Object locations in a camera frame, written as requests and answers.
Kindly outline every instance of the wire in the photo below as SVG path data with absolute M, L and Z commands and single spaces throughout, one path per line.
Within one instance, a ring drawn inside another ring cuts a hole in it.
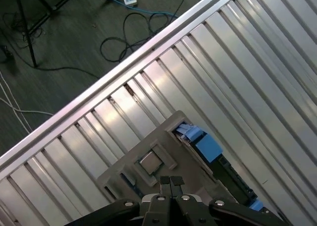
M 11 48 L 13 49 L 13 51 L 15 52 L 15 54 L 21 59 L 21 61 L 23 61 L 28 67 L 32 68 L 32 69 L 35 69 L 35 70 L 39 70 L 39 71 L 58 71 L 58 70 L 65 70 L 65 69 L 70 69 L 70 70 L 77 70 L 77 71 L 81 71 L 87 75 L 90 75 L 96 79 L 100 79 L 101 77 L 91 73 L 91 72 L 88 72 L 86 70 L 83 70 L 83 69 L 80 69 L 80 68 L 77 68 L 77 67 L 69 67 L 69 66 L 65 66 L 65 67 L 59 67 L 59 68 L 40 68 L 40 67 L 34 67 L 32 66 L 30 63 L 28 63 L 19 53 L 18 51 L 16 50 L 16 48 L 14 47 L 14 45 L 12 44 L 11 40 L 7 37 L 7 35 L 5 34 L 4 30 L 0 28 L 0 31 L 2 33 L 2 35 L 5 37 L 5 39 L 7 40 L 7 42 L 9 43 L 9 45 L 11 46 Z
M 122 31 L 123 31 L 123 39 L 122 38 L 119 38 L 119 37 L 108 37 L 106 39 L 104 39 L 101 44 L 100 44 L 100 47 L 99 47 L 99 51 L 101 53 L 101 55 L 103 56 L 103 58 L 106 60 L 106 61 L 109 61 L 109 62 L 121 62 L 122 60 L 124 60 L 125 56 L 127 55 L 127 52 L 128 50 L 131 50 L 132 52 L 135 51 L 135 48 L 137 47 L 140 47 L 142 46 L 144 43 L 146 43 L 148 40 L 150 40 L 152 37 L 154 37 L 157 33 L 159 33 L 162 29 L 164 29 L 165 27 L 167 27 L 174 18 L 176 18 L 176 14 L 177 12 L 179 11 L 180 7 L 182 6 L 182 4 L 184 3 L 185 0 L 182 0 L 180 5 L 177 7 L 176 11 L 174 14 L 171 15 L 171 13 L 164 13 L 164 14 L 161 14 L 159 12 L 157 13 L 153 13 L 150 18 L 147 18 L 145 15 L 143 14 L 140 14 L 140 13 L 130 13 L 128 14 L 125 18 L 124 18 L 124 21 L 123 21 L 123 25 L 122 25 Z M 126 36 L 126 32 L 125 32 L 125 28 L 126 28 L 126 22 L 128 20 L 128 18 L 132 15 L 137 15 L 137 16 L 140 16 L 141 18 L 143 18 L 146 23 L 147 23 L 147 26 L 148 26 L 148 31 L 149 31 L 149 35 L 148 37 L 146 37 L 145 39 L 142 39 L 142 40 L 139 40 L 135 43 L 132 43 L 130 44 L 127 40 L 127 36 Z M 154 30 L 152 28 L 152 25 L 151 25 L 151 21 L 156 18 L 156 17 L 162 17 L 164 16 L 166 18 L 166 22 L 158 29 Z M 113 58 L 109 58 L 106 56 L 106 54 L 103 52 L 103 47 L 105 46 L 106 43 L 108 43 L 109 41 L 117 41 L 117 42 L 120 42 L 120 43 L 124 43 L 125 44 L 125 48 L 121 51 L 121 53 L 119 54 L 118 58 L 116 59 L 113 59 Z
M 12 16 L 12 20 L 9 21 L 9 23 L 7 23 L 7 19 L 6 19 L 7 16 Z M 10 36 L 10 38 L 15 42 L 16 46 L 19 49 L 27 48 L 28 45 L 20 46 L 18 44 L 18 41 L 26 42 L 26 36 L 24 34 L 24 27 L 23 27 L 22 19 L 18 19 L 18 13 L 17 12 L 4 13 L 2 15 L 2 21 L 3 21 L 3 23 L 4 23 L 4 25 L 6 26 L 7 29 L 22 35 L 22 39 L 20 39 L 20 38 L 16 38 L 16 37 L 12 36 L 11 34 L 8 34 Z M 43 34 L 43 29 L 41 27 L 38 29 L 38 31 L 39 31 L 39 33 L 35 32 L 32 35 L 30 35 L 32 44 L 35 42 L 35 39 L 39 38 Z
M 13 110 L 17 111 L 17 112 L 21 112 L 21 113 L 40 113 L 40 114 L 46 114 L 49 116 L 53 116 L 52 113 L 48 113 L 48 112 L 43 112 L 43 111 L 24 111 L 24 110 L 18 110 L 16 107 L 14 107 L 13 105 L 9 104 L 7 101 L 5 101 L 4 99 L 0 98 L 0 101 L 4 102 L 6 105 L 10 106 Z
M 122 6 L 125 6 L 126 8 L 128 9 L 131 9 L 131 10 L 135 10 L 135 11 L 138 11 L 138 12 L 142 12 L 142 13 L 146 13 L 146 14 L 166 14 L 166 15 L 170 15 L 170 16 L 173 16 L 174 14 L 172 13 L 169 13 L 169 12 L 162 12 L 162 11 L 148 11 L 148 10 L 145 10 L 145 9 L 139 9 L 139 8 L 135 8 L 135 7 L 132 7 L 132 6 L 128 6 L 126 5 L 125 3 L 122 3 L 118 0 L 112 0 Z
M 12 96 L 14 102 L 15 102 L 15 104 L 18 106 L 18 109 L 21 110 L 21 108 L 20 108 L 18 102 L 16 101 L 16 99 L 15 99 L 15 97 L 14 97 L 14 95 L 13 95 L 13 93 L 12 93 L 12 91 L 11 91 L 9 85 L 8 85 L 8 83 L 7 83 L 6 80 L 4 79 L 4 77 L 3 77 L 2 73 L 1 73 L 1 71 L 0 71 L 0 76 L 1 76 L 1 79 L 3 80 L 3 82 L 5 83 L 6 87 L 8 88 L 8 90 L 9 90 L 9 92 L 10 92 L 10 94 L 11 94 L 11 96 Z M 24 121 L 27 123 L 27 125 L 29 126 L 29 128 L 32 130 L 32 128 L 31 128 L 29 122 L 26 120 L 24 114 L 22 114 L 22 117 L 23 117 Z
M 11 101 L 10 101 L 8 95 L 6 94 L 5 89 L 3 88 L 3 86 L 2 86 L 1 83 L 0 83 L 0 87 L 1 87 L 1 89 L 3 90 L 3 93 L 4 93 L 5 97 L 7 98 L 9 104 L 12 106 L 12 103 L 11 103 Z M 18 116 L 18 114 L 16 113 L 16 111 L 13 110 L 13 112 L 14 112 L 15 116 L 17 117 L 17 119 L 19 120 L 19 122 L 21 123 L 21 125 L 23 126 L 23 128 L 25 129 L 25 131 L 26 131 L 28 134 L 30 134 L 30 131 L 29 131 L 29 130 L 27 129 L 27 127 L 24 125 L 23 121 L 20 119 L 20 117 Z

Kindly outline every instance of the white cable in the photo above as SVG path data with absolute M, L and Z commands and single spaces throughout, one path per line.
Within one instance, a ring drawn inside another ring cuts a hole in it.
M 20 108 L 18 102 L 17 102 L 16 99 L 14 98 L 14 95 L 13 95 L 13 93 L 12 93 L 12 91 L 11 91 L 11 89 L 10 89 L 8 83 L 5 81 L 5 79 L 4 79 L 4 77 L 3 77 L 2 73 L 1 73 L 1 71 L 0 71 L 0 76 L 1 76 L 2 80 L 4 81 L 5 85 L 7 86 L 7 88 L 9 89 L 9 92 L 10 92 L 10 94 L 11 94 L 11 96 L 12 96 L 14 102 L 15 102 L 16 105 L 18 106 L 18 109 L 21 110 L 21 108 Z M 23 114 L 23 113 L 21 113 L 21 114 L 22 114 L 22 117 L 23 117 L 24 121 L 25 121 L 25 122 L 27 123 L 27 125 L 29 126 L 30 130 L 33 131 L 33 129 L 31 128 L 31 126 L 30 126 L 30 124 L 29 124 L 29 122 L 26 120 L 24 114 Z
M 9 104 L 7 101 L 5 101 L 4 99 L 0 98 L 0 101 L 4 102 L 6 105 L 10 106 L 12 109 L 14 109 L 17 112 L 21 112 L 21 113 L 41 113 L 41 114 L 46 114 L 46 115 L 50 115 L 53 116 L 52 113 L 48 113 L 48 112 L 44 112 L 44 111 L 25 111 L 25 110 L 18 110 L 16 107 L 14 107 L 13 105 Z
M 6 97 L 7 100 L 9 101 L 9 103 L 6 102 L 6 101 L 3 100 L 3 99 L 1 99 L 1 100 L 5 101 L 6 104 L 9 104 L 10 106 L 13 107 L 13 105 L 11 104 L 11 101 L 10 101 L 8 95 L 6 94 L 5 89 L 3 88 L 3 86 L 2 86 L 1 83 L 0 83 L 0 86 L 1 86 L 1 89 L 3 90 L 3 92 L 4 92 L 5 97 Z M 25 129 L 25 131 L 26 131 L 28 134 L 30 134 L 30 131 L 25 127 L 24 123 L 22 122 L 22 120 L 20 119 L 20 117 L 18 116 L 18 114 L 16 113 L 16 111 L 15 111 L 14 109 L 13 109 L 13 112 L 14 112 L 15 116 L 17 117 L 17 119 L 20 121 L 20 123 L 21 123 L 21 125 L 23 126 L 23 128 Z

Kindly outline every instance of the silver metal surface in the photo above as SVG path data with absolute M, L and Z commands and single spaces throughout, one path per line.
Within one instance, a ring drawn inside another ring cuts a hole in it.
M 133 203 L 132 203 L 132 202 L 127 202 L 127 203 L 125 203 L 124 205 L 125 205 L 126 207 L 129 207 L 129 206 L 132 206 Z
M 182 196 L 182 199 L 183 199 L 183 200 L 189 200 L 190 197 L 189 197 L 188 195 L 183 195 L 183 196 Z
M 182 110 L 264 204 L 316 225 L 316 18 L 317 0 L 202 0 L 0 158 L 9 218 L 53 225 L 107 205 L 96 178 Z
M 224 206 L 224 202 L 222 200 L 217 200 L 215 203 L 219 206 Z
M 150 151 L 149 153 L 147 153 L 140 160 L 140 165 L 147 171 L 149 175 L 155 172 L 161 164 L 162 164 L 162 161 L 158 158 L 158 156 L 153 151 Z

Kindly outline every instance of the metal stand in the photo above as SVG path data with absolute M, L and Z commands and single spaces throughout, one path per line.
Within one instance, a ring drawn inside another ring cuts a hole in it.
M 32 42 L 31 42 L 31 35 L 34 34 L 34 32 L 36 32 L 38 30 L 38 28 L 40 28 L 45 21 L 47 21 L 52 15 L 54 15 L 54 13 L 56 11 L 58 11 L 64 4 L 66 4 L 69 0 L 60 0 L 55 6 L 50 6 L 50 4 L 48 4 L 46 2 L 46 0 L 38 0 L 43 6 L 45 6 L 45 8 L 48 10 L 47 13 L 42 16 L 35 24 L 32 25 L 32 27 L 29 29 L 28 28 L 28 23 L 27 20 L 25 18 L 25 14 L 24 14 L 24 10 L 23 10 L 23 5 L 21 0 L 16 0 L 17 4 L 18 4 L 18 8 L 19 8 L 19 12 L 22 18 L 22 25 L 24 28 L 24 35 L 26 37 L 27 43 L 28 43 L 28 47 L 29 47 L 29 51 L 30 51 L 30 55 L 31 55 L 31 59 L 32 59 L 32 63 L 34 67 L 37 67 L 37 63 L 36 63 L 36 59 L 35 59 L 35 55 L 34 55 L 34 50 L 33 50 L 33 46 L 32 46 Z

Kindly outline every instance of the blue clip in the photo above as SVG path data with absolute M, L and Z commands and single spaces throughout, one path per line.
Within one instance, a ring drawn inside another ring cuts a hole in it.
M 182 138 L 186 137 L 190 141 L 195 141 L 199 136 L 203 135 L 204 132 L 195 125 L 181 124 L 177 129 L 177 132 L 183 134 Z
M 260 200 L 256 200 L 249 208 L 260 211 L 263 208 L 263 203 Z
M 187 138 L 191 142 L 195 141 L 198 137 L 204 135 L 204 131 L 195 125 L 181 124 L 177 129 L 177 132 L 182 134 L 182 138 Z M 212 162 L 220 154 L 222 149 L 218 143 L 208 134 L 206 134 L 195 147 L 203 154 L 208 162 Z

